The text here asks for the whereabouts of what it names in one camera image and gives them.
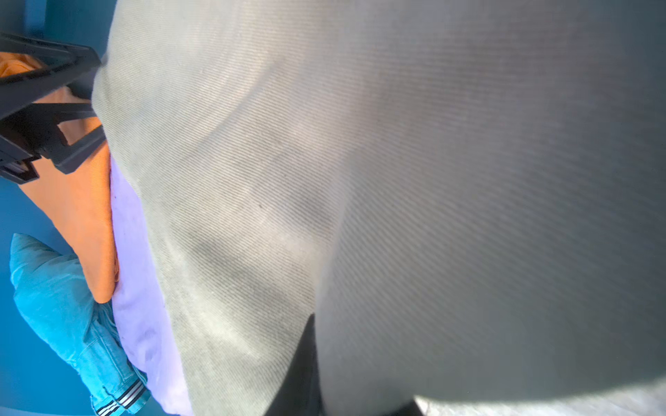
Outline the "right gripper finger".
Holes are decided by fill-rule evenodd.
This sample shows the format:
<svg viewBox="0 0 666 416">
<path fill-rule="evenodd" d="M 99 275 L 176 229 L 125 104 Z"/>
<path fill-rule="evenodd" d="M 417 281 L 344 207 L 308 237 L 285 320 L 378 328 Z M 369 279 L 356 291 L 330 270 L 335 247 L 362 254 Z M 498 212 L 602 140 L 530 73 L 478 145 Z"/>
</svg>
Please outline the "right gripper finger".
<svg viewBox="0 0 666 416">
<path fill-rule="evenodd" d="M 1 177 L 17 185 L 39 178 L 33 162 L 50 159 L 61 173 L 74 173 L 105 140 L 95 128 L 70 145 L 59 125 L 95 116 L 89 103 L 40 103 L 39 100 L 101 65 L 94 49 L 68 43 L 1 34 L 1 50 L 46 60 L 46 66 L 1 79 Z"/>
</svg>

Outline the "purple striped pants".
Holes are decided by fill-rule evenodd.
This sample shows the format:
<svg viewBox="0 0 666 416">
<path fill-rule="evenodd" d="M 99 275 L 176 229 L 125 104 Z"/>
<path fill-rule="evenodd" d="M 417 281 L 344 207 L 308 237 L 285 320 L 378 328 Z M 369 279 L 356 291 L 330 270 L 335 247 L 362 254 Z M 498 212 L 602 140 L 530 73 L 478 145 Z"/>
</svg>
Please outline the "purple striped pants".
<svg viewBox="0 0 666 416">
<path fill-rule="evenodd" d="M 147 376 L 147 388 L 163 411 L 192 415 L 142 204 L 115 161 L 110 161 L 110 201 L 119 267 L 112 306 L 121 344 L 130 362 Z"/>
</svg>

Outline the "tan long pants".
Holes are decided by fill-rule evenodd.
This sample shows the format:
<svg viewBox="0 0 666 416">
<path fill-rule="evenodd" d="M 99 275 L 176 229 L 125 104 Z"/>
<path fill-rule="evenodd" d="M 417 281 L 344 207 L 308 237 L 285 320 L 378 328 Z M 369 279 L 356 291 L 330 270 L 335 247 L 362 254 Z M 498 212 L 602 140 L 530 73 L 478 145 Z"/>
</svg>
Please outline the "tan long pants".
<svg viewBox="0 0 666 416">
<path fill-rule="evenodd" d="M 93 106 L 196 414 L 664 404 L 664 2 L 121 1 Z"/>
</svg>

